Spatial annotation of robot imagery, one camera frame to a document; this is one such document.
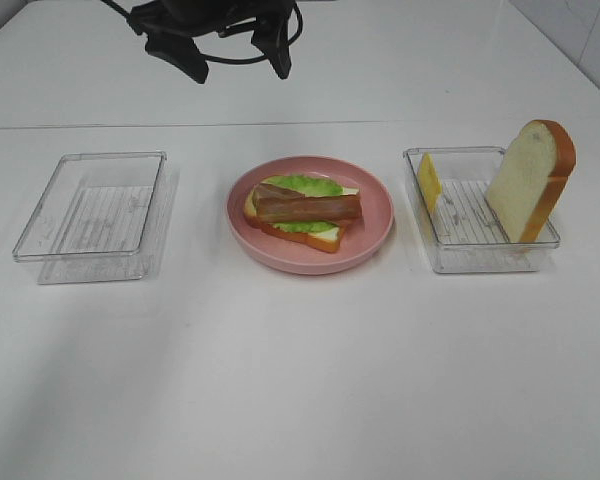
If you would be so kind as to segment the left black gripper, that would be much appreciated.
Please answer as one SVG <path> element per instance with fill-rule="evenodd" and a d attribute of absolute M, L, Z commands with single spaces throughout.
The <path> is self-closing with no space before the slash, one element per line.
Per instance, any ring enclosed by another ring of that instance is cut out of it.
<path fill-rule="evenodd" d="M 194 41 L 185 37 L 216 32 L 224 38 L 254 31 L 251 44 L 264 55 L 280 79 L 287 79 L 292 65 L 288 20 L 294 7 L 294 1 L 277 0 L 150 1 L 131 9 L 129 25 L 138 34 L 166 32 L 149 34 L 145 51 L 198 84 L 206 82 L 209 67 Z"/>

